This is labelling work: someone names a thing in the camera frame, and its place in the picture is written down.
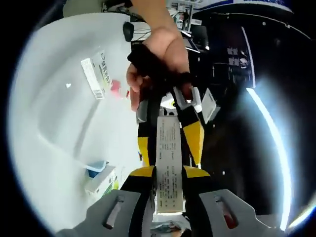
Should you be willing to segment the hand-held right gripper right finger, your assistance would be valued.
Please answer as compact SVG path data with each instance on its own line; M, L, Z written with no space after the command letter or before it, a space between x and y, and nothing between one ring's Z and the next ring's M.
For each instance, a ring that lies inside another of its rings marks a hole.
M186 213L194 237L277 237L256 217L255 210L227 189L214 191L212 178L203 169L182 168Z

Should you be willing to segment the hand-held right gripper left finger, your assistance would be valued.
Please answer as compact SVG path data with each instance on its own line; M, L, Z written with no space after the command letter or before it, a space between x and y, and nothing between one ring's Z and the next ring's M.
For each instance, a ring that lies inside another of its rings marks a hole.
M149 237L155 211L156 167L130 173L121 189L112 190L87 209L85 219L57 237Z

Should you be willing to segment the person's left hand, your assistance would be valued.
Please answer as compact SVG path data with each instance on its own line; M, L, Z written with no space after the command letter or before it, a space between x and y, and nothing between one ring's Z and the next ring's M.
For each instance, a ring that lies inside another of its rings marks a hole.
M189 59L181 33L175 29L165 27L151 31L150 36L143 41L153 54L155 54L173 72L188 73ZM131 109L137 111L140 103L140 90L150 84L149 77L142 77L133 64L126 72L127 84L130 87Z

